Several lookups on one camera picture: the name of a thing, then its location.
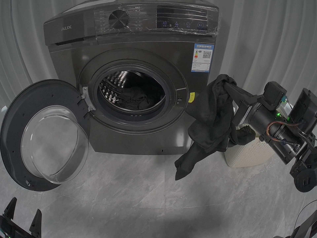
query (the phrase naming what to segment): door glass window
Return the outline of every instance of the door glass window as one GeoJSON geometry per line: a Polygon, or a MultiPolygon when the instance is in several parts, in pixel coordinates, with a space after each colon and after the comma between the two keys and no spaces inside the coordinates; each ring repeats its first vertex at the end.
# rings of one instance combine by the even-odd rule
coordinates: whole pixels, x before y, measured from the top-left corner
{"type": "Polygon", "coordinates": [[[75,115],[61,106],[50,106],[35,114],[21,141],[27,169],[56,184],[69,181],[80,172],[88,148],[88,137],[75,115]]]}

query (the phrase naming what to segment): rotary knob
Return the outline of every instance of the rotary knob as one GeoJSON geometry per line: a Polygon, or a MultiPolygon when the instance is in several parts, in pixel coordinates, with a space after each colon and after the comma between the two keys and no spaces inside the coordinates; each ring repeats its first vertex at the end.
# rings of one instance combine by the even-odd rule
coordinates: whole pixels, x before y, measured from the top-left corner
{"type": "Polygon", "coordinates": [[[115,29],[124,28],[129,22],[129,15],[124,10],[115,10],[109,16],[109,24],[115,29]]]}

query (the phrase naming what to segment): aux logo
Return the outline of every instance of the aux logo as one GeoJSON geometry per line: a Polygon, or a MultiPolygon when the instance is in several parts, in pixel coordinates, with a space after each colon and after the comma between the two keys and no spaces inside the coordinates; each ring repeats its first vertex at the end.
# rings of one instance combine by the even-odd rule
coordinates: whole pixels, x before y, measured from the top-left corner
{"type": "Polygon", "coordinates": [[[72,25],[70,25],[70,26],[65,26],[65,27],[63,27],[61,30],[71,29],[71,28],[72,28],[71,26],[72,26],[72,25]]]}

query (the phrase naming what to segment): white curtain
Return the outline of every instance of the white curtain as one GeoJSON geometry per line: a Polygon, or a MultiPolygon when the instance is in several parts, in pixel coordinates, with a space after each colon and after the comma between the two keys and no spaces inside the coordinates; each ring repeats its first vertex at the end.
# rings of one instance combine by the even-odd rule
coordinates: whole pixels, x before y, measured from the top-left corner
{"type": "MultiPolygon", "coordinates": [[[[11,34],[1,36],[5,44],[0,44],[0,105],[12,101],[30,79],[57,77],[44,43],[43,23],[84,1],[12,0],[12,20],[10,14],[2,14],[10,6],[4,9],[1,1],[0,34],[8,32],[8,22],[11,34]],[[10,48],[13,43],[18,44],[16,49],[10,48]]],[[[208,1],[220,8],[210,81],[226,73],[240,87],[261,94],[274,80],[287,89],[292,103],[303,87],[317,94],[316,0],[208,1]]]]}

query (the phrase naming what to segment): black cloth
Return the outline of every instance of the black cloth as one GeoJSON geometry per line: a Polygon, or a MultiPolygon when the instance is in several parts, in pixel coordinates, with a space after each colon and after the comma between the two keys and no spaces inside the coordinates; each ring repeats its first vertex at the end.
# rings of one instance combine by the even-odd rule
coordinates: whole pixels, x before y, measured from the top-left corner
{"type": "Polygon", "coordinates": [[[161,91],[152,85],[123,88],[118,95],[118,106],[129,110],[144,110],[161,100],[161,91]]]}
{"type": "Polygon", "coordinates": [[[118,106],[129,110],[143,110],[152,106],[140,87],[124,88],[118,95],[118,106]]]}
{"type": "Polygon", "coordinates": [[[225,152],[227,147],[245,145],[255,139],[256,134],[249,126],[236,130],[232,123],[233,99],[224,89],[225,82],[236,85],[233,78],[221,74],[188,104],[186,113],[196,119],[188,129],[194,143],[175,161],[175,180],[187,176],[198,161],[210,154],[225,152]]]}

